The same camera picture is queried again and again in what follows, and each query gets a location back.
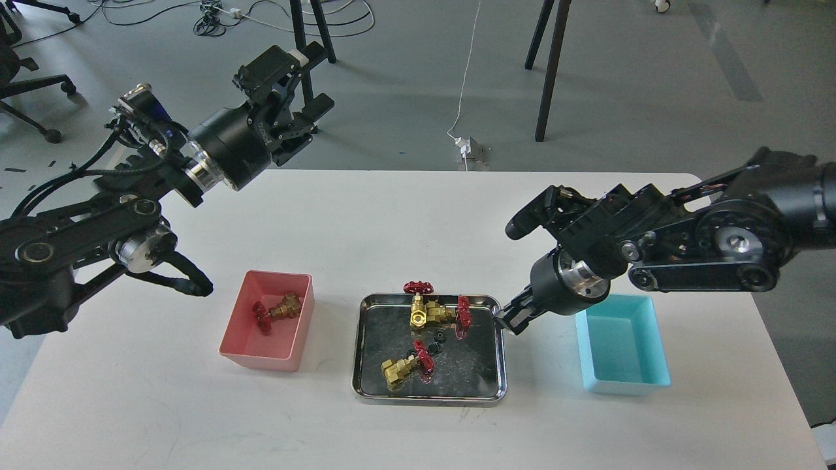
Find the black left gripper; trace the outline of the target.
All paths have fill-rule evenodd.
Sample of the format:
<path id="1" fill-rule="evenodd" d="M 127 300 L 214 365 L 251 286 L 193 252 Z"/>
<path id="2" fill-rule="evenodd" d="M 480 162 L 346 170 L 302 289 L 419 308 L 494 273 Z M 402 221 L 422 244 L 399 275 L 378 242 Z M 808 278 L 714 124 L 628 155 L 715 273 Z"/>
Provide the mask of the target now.
<path id="1" fill-rule="evenodd" d="M 326 57 L 326 48 L 316 41 L 289 52 L 272 45 L 238 69 L 233 83 L 250 103 L 218 110 L 189 132 L 193 155 L 185 174 L 200 191 L 206 193 L 219 182 L 239 191 L 269 165 L 287 163 L 313 140 L 317 120 L 332 110 L 334 101 L 320 93 L 301 111 L 290 111 L 293 96 L 277 92 L 289 95 L 299 83 L 309 84 L 310 71 Z"/>

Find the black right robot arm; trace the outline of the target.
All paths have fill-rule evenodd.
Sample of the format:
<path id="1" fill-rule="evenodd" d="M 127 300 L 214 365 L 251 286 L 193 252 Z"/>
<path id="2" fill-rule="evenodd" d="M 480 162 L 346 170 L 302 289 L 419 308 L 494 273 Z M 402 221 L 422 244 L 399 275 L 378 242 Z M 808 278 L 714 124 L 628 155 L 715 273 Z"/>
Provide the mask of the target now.
<path id="1" fill-rule="evenodd" d="M 665 195 L 616 185 L 587 198 L 550 185 L 515 214 L 508 238 L 543 227 L 556 247 L 496 322 L 520 334 L 546 312 L 574 315 L 627 275 L 659 292 L 765 292 L 799 252 L 834 248 L 835 164 L 761 147 L 743 166 Z"/>

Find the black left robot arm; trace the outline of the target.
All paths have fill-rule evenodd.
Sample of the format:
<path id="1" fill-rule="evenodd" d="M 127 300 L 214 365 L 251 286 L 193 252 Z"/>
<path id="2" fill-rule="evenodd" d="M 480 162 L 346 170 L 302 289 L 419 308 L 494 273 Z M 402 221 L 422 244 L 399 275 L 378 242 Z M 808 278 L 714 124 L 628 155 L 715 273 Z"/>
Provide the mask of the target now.
<path id="1" fill-rule="evenodd" d="M 110 136 L 135 150 L 113 169 L 93 161 L 41 185 L 2 222 L 2 325 L 16 339 L 65 332 L 81 304 L 126 275 L 190 296 L 212 293 L 211 280 L 177 252 L 161 199 L 176 191 L 191 206 L 224 182 L 239 191 L 270 165 L 307 146 L 334 101 L 320 93 L 292 111 L 295 89 L 329 52 L 272 46 L 234 75 L 245 95 L 185 130 L 148 84 L 113 107 Z"/>

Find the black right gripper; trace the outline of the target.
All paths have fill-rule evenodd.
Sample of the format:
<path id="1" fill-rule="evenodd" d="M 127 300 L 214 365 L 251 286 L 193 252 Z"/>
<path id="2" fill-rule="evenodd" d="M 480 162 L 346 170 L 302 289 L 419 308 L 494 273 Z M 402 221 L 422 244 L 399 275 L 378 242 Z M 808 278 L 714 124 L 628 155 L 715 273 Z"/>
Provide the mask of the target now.
<path id="1" fill-rule="evenodd" d="M 609 280 L 595 274 L 586 262 L 568 252 L 549 252 L 532 265 L 525 291 L 498 310 L 494 319 L 519 336 L 543 313 L 574 315 L 605 300 L 609 291 Z"/>

